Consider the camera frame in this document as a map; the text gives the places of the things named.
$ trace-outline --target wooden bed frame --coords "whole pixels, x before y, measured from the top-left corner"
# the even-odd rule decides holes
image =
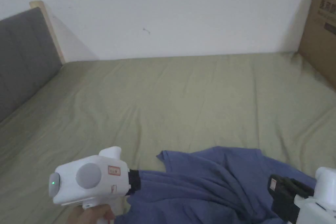
[[[65,61],[64,55],[63,55],[63,53],[61,51],[61,47],[59,46],[59,43],[58,43],[55,31],[54,31],[52,22],[51,22],[51,20],[50,20],[50,18],[48,16],[47,9],[45,8],[44,2],[41,1],[41,0],[30,1],[29,5],[30,5],[31,9],[37,8],[37,7],[41,9],[43,17],[45,19],[45,22],[47,23],[47,27],[49,29],[49,32],[50,32],[50,34],[52,36],[52,40],[53,40],[53,42],[54,42],[54,44],[56,46],[56,50],[57,50],[59,59],[61,60],[62,64],[64,65],[66,63],[66,61]]]

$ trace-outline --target gray headboard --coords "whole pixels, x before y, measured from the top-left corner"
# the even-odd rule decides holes
[[[0,21],[0,122],[62,67],[40,8]]]

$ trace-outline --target bed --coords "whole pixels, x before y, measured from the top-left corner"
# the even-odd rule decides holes
[[[35,35],[44,18],[30,22]],[[63,64],[45,37],[52,67],[0,123],[1,223],[64,223],[71,208],[53,205],[49,174],[113,145],[132,169],[163,171],[162,150],[216,145],[259,148],[311,176],[336,166],[336,93],[297,53]]]

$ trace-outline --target finger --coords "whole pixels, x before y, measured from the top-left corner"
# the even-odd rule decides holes
[[[83,221],[89,220],[90,221],[89,223],[95,223],[99,218],[102,218],[105,214],[108,214],[108,217],[112,216],[111,213],[112,210],[109,205],[101,205],[86,209],[84,213],[81,215],[81,219],[83,219]]]
[[[70,213],[67,224],[75,223],[78,219],[78,217],[84,212],[84,209],[82,206],[76,206],[72,209],[72,212]]]
[[[109,209],[109,211],[107,211],[104,214],[104,219],[105,220],[114,220],[116,218],[116,216],[114,215],[114,213],[112,212],[111,208]]]

